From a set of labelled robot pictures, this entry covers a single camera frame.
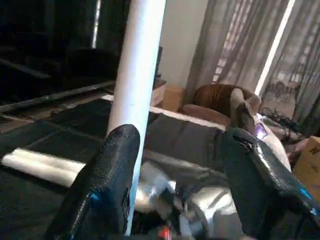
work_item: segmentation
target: purple light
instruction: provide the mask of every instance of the purple light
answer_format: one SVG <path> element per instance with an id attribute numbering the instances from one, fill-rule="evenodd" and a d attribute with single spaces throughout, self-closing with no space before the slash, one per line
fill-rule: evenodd
<path id="1" fill-rule="evenodd" d="M 264 139 L 268 134 L 267 131 L 265 129 L 265 127 L 261 124 L 258 123 L 257 125 L 254 126 L 254 135 L 256 136 L 256 138 L 258 138 L 259 140 Z"/>

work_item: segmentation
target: cardboard box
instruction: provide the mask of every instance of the cardboard box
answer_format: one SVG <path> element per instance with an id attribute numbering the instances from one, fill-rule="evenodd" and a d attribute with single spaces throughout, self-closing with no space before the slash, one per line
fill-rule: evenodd
<path id="1" fill-rule="evenodd" d="M 293 169 L 293 174 L 320 202 L 320 137 L 309 138 Z"/>
<path id="2" fill-rule="evenodd" d="M 167 86 L 164 92 L 162 108 L 172 112 L 177 112 L 181 107 L 183 96 L 184 89 L 182 87 Z"/>

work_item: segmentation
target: dark table surface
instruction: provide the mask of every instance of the dark table surface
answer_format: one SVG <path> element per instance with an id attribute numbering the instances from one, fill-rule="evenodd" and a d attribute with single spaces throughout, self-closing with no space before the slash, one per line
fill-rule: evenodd
<path id="1" fill-rule="evenodd" d="M 0 155 L 16 148 L 88 162 L 100 148 L 111 103 L 95 100 L 0 135 Z M 215 136 L 221 130 L 150 113 L 144 148 L 222 170 Z M 0 166 L 0 239 L 37 239 L 47 229 L 67 189 Z"/>

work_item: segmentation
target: white cylinder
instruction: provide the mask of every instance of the white cylinder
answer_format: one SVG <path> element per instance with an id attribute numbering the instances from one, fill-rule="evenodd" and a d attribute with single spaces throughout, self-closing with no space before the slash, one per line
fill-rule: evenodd
<path id="1" fill-rule="evenodd" d="M 107 130 L 132 124 L 140 133 L 126 235 L 131 232 L 165 6 L 166 0 L 131 1 Z"/>
<path id="2" fill-rule="evenodd" d="M 30 174 L 40 179 L 59 184 L 69 188 L 77 177 L 77 173 L 53 167 L 39 161 L 25 159 L 23 157 L 7 154 L 1 164 L 20 172 Z"/>
<path id="3" fill-rule="evenodd" d="M 26 149 L 17 148 L 11 153 L 12 156 L 18 156 L 21 159 L 39 162 L 41 164 L 73 172 L 76 175 L 85 166 L 84 163 L 78 161 L 72 161 L 66 158 L 60 158 L 49 154 L 30 151 Z"/>

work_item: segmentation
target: sheer curtain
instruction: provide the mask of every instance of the sheer curtain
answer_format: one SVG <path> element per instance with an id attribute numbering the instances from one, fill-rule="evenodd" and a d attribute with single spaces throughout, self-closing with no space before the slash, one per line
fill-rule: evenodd
<path id="1" fill-rule="evenodd" d="M 267 77 L 270 88 L 282 83 L 277 97 L 293 100 L 293 120 L 305 134 L 320 127 L 320 1 L 296 0 Z"/>
<path id="2" fill-rule="evenodd" d="M 214 82 L 254 91 L 288 0 L 209 0 L 185 102 Z"/>

